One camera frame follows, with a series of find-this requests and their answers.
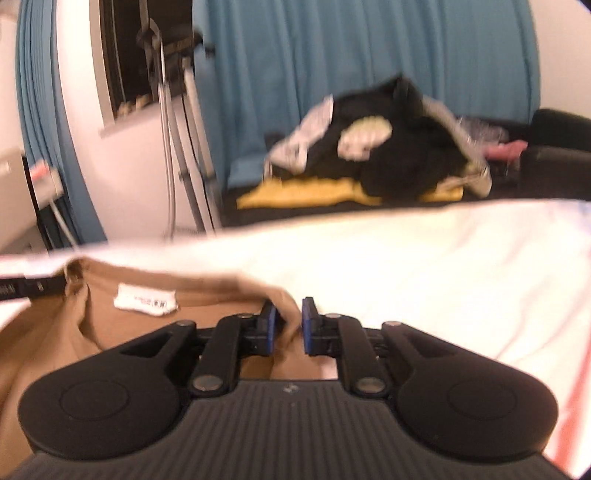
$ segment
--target white cloth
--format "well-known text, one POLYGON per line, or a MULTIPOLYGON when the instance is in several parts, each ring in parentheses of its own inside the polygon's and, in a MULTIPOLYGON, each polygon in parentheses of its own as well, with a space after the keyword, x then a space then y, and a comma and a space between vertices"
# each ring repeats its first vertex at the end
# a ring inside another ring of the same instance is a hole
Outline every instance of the white cloth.
POLYGON ((264 177, 272 176, 272 166, 282 167, 294 175, 306 169, 308 149, 321 139, 332 120, 335 102, 332 95, 315 105, 287 138, 277 142, 265 159, 264 177))

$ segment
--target blue curtain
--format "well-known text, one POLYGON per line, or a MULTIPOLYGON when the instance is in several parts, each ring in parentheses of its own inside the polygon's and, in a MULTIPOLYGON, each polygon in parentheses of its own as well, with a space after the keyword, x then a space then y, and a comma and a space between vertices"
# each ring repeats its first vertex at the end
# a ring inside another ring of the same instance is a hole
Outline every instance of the blue curtain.
POLYGON ((21 0, 17 31, 17 95, 29 165, 45 159, 58 169, 62 202, 82 243, 104 241, 68 127, 57 61, 56 1, 21 0))
POLYGON ((457 115, 529 121, 539 106, 528 0, 193 0, 193 12, 216 46, 196 81, 231 186, 259 181, 266 132, 398 73, 457 115))

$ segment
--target bed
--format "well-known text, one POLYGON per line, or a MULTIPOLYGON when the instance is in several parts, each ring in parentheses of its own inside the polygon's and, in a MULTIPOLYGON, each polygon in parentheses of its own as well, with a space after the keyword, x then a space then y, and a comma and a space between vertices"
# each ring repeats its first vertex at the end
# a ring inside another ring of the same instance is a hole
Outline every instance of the bed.
MULTIPOLYGON (((240 272, 313 296, 366 327, 400 320, 545 382, 559 404, 545 451, 578 478, 591 459, 591 203, 505 200, 260 224, 217 238, 0 257, 47 274, 76 255, 181 274, 240 272)), ((0 328, 27 301, 0 303, 0 328)), ((332 363, 324 376, 333 378, 332 363)))

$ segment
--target clothing label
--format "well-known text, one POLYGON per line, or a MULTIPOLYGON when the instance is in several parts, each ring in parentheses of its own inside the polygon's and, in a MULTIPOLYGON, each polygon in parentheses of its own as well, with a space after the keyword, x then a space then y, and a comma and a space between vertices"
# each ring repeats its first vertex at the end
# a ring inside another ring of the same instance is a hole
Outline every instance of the clothing label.
POLYGON ((178 309, 174 291, 154 290, 124 283, 119 284, 119 292, 113 305, 119 310, 133 310, 154 317, 161 317, 178 309))

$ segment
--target white wall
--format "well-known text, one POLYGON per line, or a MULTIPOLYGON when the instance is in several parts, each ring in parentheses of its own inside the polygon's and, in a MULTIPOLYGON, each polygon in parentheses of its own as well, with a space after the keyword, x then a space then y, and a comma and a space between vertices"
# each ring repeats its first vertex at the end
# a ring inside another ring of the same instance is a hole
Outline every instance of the white wall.
MULTIPOLYGON (((109 240, 162 237, 168 221, 164 147, 156 106, 101 137, 89 0, 58 0, 61 86, 80 169, 109 240)), ((194 228, 177 185, 177 226, 194 228)))
POLYGON ((591 118, 591 13, 578 0, 530 0, 541 106, 591 118))
POLYGON ((0 153, 24 150, 15 79, 18 0, 0 2, 0 153))

